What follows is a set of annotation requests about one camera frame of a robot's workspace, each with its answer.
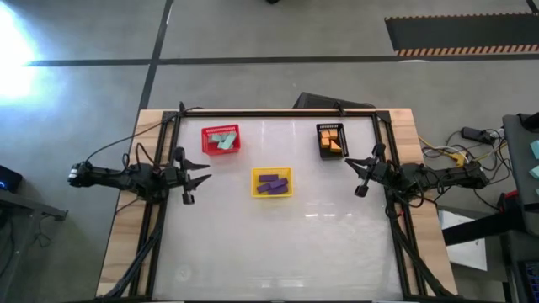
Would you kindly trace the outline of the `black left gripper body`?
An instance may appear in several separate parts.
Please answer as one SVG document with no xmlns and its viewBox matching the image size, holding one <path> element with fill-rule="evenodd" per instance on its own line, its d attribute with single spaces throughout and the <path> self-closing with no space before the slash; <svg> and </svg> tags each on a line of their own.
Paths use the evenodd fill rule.
<svg viewBox="0 0 539 303">
<path fill-rule="evenodd" d="M 166 186 L 168 189 L 182 187 L 184 189 L 182 194 L 183 204 L 192 205 L 195 198 L 191 192 L 194 190 L 195 184 L 189 175 L 189 170 L 193 170 L 195 165 L 186 158 L 185 150 L 180 146 L 174 149 L 173 159 L 179 166 L 168 166 L 164 169 Z"/>
</svg>

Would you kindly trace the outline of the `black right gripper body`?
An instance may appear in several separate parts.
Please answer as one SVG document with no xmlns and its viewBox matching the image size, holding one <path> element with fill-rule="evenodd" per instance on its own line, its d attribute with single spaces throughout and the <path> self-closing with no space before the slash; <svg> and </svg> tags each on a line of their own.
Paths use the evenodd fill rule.
<svg viewBox="0 0 539 303">
<path fill-rule="evenodd" d="M 377 143 L 372 150 L 372 156 L 375 159 L 375 165 L 367 168 L 370 172 L 369 179 L 362 179 L 363 183 L 358 185 L 355 189 L 355 195 L 361 198 L 366 197 L 370 181 L 375 181 L 382 185 L 392 198 L 397 198 L 398 192 L 394 188 L 395 178 L 397 173 L 395 171 L 395 165 L 392 161 L 383 161 L 385 157 L 386 146 L 383 143 Z"/>
</svg>

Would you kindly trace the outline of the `red plastic basket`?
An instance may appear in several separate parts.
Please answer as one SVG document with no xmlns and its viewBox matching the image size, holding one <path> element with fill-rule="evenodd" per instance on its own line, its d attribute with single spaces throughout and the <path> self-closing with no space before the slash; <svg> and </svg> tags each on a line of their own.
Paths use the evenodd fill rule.
<svg viewBox="0 0 539 303">
<path fill-rule="evenodd" d="M 228 132 L 236 132 L 237 137 L 233 142 L 233 147 L 229 150 L 221 150 L 217 148 L 219 142 L 210 142 L 209 137 L 211 134 L 224 135 Z M 202 137 L 202 151 L 209 156 L 223 155 L 227 153 L 238 152 L 241 148 L 239 125 L 219 125 L 203 128 L 201 130 Z"/>
</svg>

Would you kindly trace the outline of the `black plastic basket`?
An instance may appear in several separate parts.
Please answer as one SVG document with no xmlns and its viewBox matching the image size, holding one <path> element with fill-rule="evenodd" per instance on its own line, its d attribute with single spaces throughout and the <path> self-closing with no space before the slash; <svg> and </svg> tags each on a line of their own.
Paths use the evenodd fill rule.
<svg viewBox="0 0 539 303">
<path fill-rule="evenodd" d="M 344 132 L 344 125 L 342 123 L 328 123 L 328 124 L 317 124 L 316 125 L 317 130 L 317 136 L 318 136 L 318 149 L 320 157 L 324 160 L 334 160 L 334 159 L 340 159 L 347 157 L 349 155 L 349 149 L 347 146 L 347 140 Z M 322 148 L 321 147 L 321 132 L 323 130 L 337 130 L 338 131 L 338 138 L 337 139 L 330 139 L 329 141 L 333 140 L 336 141 L 340 147 L 342 148 L 341 153 L 334 153 L 330 151 L 330 148 Z"/>
</svg>

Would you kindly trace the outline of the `yellow plastic basket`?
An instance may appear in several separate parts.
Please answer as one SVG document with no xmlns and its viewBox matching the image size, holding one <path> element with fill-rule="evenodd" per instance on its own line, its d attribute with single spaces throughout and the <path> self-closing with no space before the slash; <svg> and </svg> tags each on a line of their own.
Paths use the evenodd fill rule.
<svg viewBox="0 0 539 303">
<path fill-rule="evenodd" d="M 286 194 L 269 194 L 268 191 L 262 194 L 257 192 L 257 187 L 259 185 L 271 182 L 259 181 L 259 175 L 263 174 L 278 174 L 280 178 L 288 179 L 288 192 Z M 251 170 L 251 195 L 253 198 L 289 198 L 293 195 L 293 173 L 291 167 L 254 167 Z"/>
</svg>

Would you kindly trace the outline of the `black power adapter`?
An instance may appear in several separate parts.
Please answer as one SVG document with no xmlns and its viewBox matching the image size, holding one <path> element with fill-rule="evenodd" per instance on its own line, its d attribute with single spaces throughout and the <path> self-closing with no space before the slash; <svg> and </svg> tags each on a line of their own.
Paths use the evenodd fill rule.
<svg viewBox="0 0 539 303">
<path fill-rule="evenodd" d="M 486 145 L 493 145 L 496 141 L 488 130 L 479 130 L 471 127 L 462 127 L 460 135 L 463 139 L 476 141 Z"/>
</svg>

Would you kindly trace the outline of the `black desk leg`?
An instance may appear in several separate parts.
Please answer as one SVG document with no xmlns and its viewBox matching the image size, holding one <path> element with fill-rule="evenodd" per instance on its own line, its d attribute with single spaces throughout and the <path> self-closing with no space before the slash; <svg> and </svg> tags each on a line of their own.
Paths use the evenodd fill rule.
<svg viewBox="0 0 539 303">
<path fill-rule="evenodd" d="M 498 236 L 507 231 L 526 232 L 526 224 L 517 210 L 507 210 L 485 216 L 475 221 L 455 225 L 442 230 L 447 246 Z"/>
</svg>

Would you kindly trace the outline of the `white paper sheet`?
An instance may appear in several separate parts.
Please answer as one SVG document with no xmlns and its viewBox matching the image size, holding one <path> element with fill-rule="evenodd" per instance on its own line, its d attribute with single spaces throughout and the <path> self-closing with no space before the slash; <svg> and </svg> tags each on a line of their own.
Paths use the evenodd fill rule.
<svg viewBox="0 0 539 303">
<path fill-rule="evenodd" d="M 472 218 L 457 215 L 446 210 L 439 210 L 438 216 L 442 229 L 473 221 Z M 488 270 L 484 238 L 450 246 L 447 245 L 446 250 L 451 263 L 482 271 Z"/>
</svg>

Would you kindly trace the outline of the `dark side desk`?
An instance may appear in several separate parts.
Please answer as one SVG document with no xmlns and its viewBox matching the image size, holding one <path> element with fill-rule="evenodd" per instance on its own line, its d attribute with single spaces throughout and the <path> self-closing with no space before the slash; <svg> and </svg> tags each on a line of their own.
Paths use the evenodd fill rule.
<svg viewBox="0 0 539 303">
<path fill-rule="evenodd" d="M 530 147 L 539 140 L 539 126 L 528 130 L 523 125 L 528 117 L 528 114 L 507 114 L 502 121 L 526 231 L 539 237 L 539 180 L 530 174 L 539 165 Z"/>
</svg>

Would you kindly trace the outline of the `gray side table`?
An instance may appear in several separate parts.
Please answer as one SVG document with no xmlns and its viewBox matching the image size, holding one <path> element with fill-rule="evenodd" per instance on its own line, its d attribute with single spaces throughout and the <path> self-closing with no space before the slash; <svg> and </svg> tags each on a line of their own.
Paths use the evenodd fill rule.
<svg viewBox="0 0 539 303">
<path fill-rule="evenodd" d="M 51 215 L 57 221 L 64 221 L 68 213 L 67 210 L 60 210 L 6 190 L 0 190 L 0 205 L 32 210 L 42 215 Z"/>
</svg>

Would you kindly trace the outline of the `black hazard-striped floor mat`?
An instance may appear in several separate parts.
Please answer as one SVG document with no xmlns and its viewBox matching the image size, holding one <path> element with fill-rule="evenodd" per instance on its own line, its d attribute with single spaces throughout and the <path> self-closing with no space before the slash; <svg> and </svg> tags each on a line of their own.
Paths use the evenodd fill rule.
<svg viewBox="0 0 539 303">
<path fill-rule="evenodd" d="M 397 56 L 539 53 L 539 13 L 384 19 Z"/>
</svg>

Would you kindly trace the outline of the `black device with blue light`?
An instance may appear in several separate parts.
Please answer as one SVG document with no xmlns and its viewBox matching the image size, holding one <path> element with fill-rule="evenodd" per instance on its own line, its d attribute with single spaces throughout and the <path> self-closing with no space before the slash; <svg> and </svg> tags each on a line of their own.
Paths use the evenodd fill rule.
<svg viewBox="0 0 539 303">
<path fill-rule="evenodd" d="M 17 193 L 22 180 L 21 174 L 0 165 L 0 189 Z"/>
</svg>

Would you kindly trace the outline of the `black computer keyboard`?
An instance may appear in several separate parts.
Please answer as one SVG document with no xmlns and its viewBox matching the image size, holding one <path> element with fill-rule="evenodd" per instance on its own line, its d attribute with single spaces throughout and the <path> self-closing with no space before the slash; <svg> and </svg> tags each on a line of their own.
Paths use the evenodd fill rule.
<svg viewBox="0 0 539 303">
<path fill-rule="evenodd" d="M 539 260 L 519 263 L 527 303 L 539 303 Z"/>
</svg>

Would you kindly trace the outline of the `black aluminium rig frame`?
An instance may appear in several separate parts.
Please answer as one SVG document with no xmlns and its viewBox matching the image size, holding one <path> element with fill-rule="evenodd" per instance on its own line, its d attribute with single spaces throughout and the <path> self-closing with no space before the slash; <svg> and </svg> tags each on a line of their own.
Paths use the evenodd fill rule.
<svg viewBox="0 0 539 303">
<path fill-rule="evenodd" d="M 268 115 L 270 117 L 321 117 L 329 114 L 336 117 L 337 109 L 190 109 L 190 114 L 229 114 L 232 117 L 241 114 L 253 118 Z M 151 154 L 162 162 L 172 154 L 169 147 L 173 144 L 173 132 L 165 127 L 165 135 L 161 140 L 161 118 L 167 118 L 171 109 L 144 109 L 137 118 L 135 133 L 131 139 L 130 157 L 135 156 L 135 146 L 138 143 L 147 147 Z M 382 140 L 385 144 L 395 143 L 395 150 L 389 154 L 401 163 L 424 160 L 421 147 L 424 145 L 419 138 L 414 116 L 411 109 L 346 109 L 345 114 L 380 114 L 379 126 L 384 131 Z M 160 206 L 136 206 L 127 215 L 113 219 L 109 242 L 104 257 L 104 265 L 99 277 L 96 296 L 105 295 L 112 290 L 120 276 L 127 270 L 136 256 L 141 242 L 148 238 L 157 219 Z M 456 293 L 456 282 L 443 241 L 442 231 L 438 221 L 435 205 L 425 203 L 418 209 L 408 210 L 405 217 L 399 221 L 401 229 L 409 237 L 415 238 L 417 251 L 429 267 L 432 274 L 452 293 Z"/>
</svg>

